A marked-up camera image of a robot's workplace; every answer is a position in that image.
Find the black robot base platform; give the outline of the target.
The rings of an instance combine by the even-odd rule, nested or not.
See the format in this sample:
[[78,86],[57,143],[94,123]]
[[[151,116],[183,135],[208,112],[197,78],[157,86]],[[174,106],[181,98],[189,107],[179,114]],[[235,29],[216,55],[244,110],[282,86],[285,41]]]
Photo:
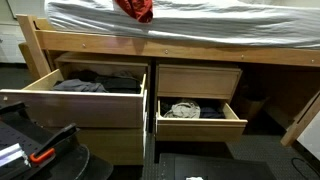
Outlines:
[[81,144],[71,123],[56,133],[35,124],[23,102],[0,107],[0,180],[108,180],[113,165]]

